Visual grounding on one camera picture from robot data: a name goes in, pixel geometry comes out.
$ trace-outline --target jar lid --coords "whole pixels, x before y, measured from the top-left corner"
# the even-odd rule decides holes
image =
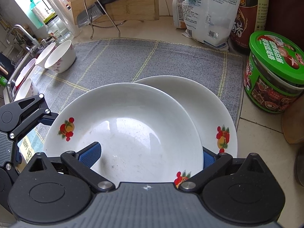
[[[44,19],[44,24],[47,25],[51,22],[52,19],[54,19],[57,16],[55,12],[51,13],[46,19]]]
[[[304,84],[304,52],[289,39],[268,31],[251,34],[249,46],[270,71],[294,84]]]

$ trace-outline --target kitchen knife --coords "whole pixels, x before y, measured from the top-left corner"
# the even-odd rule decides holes
[[[116,0],[99,0],[101,5],[105,7],[106,4],[115,2]],[[91,16],[92,21],[96,20],[100,16],[104,15],[105,12],[101,8],[101,6],[96,1],[92,6],[88,8],[88,14]],[[90,19],[88,18],[86,10],[83,10],[78,16],[77,16],[77,25],[78,27],[83,27],[90,24]]]

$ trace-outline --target gray placemat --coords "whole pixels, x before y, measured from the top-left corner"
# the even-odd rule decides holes
[[[52,112],[60,113],[85,92],[110,83],[133,82],[155,75],[192,79],[215,93],[234,122],[242,87],[242,57],[229,52],[154,40],[106,39],[74,45],[76,60],[65,72],[42,68],[31,77]],[[34,152],[41,151],[48,126],[28,134]]]

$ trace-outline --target metal screw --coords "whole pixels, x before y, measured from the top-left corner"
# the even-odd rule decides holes
[[[113,186],[113,184],[109,181],[102,181],[97,184],[100,189],[108,189]]]
[[[183,182],[180,186],[184,189],[194,189],[196,184],[194,182]]]

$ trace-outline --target fruit decoration on plate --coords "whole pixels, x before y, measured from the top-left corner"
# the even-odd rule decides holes
[[[185,182],[186,180],[188,180],[191,177],[191,172],[189,172],[188,174],[186,173],[186,170],[183,171],[183,174],[179,171],[176,174],[177,178],[174,180],[174,184],[175,186],[178,188],[178,186]]]
[[[218,126],[216,138],[219,152],[224,153],[225,149],[228,148],[228,143],[230,139],[229,128],[225,128],[224,125],[222,127]]]
[[[58,131],[58,135],[61,135],[62,139],[66,139],[66,141],[69,141],[74,135],[73,131],[75,129],[75,126],[73,122],[74,118],[70,117],[69,120],[65,120],[64,123],[61,124],[60,130]]]

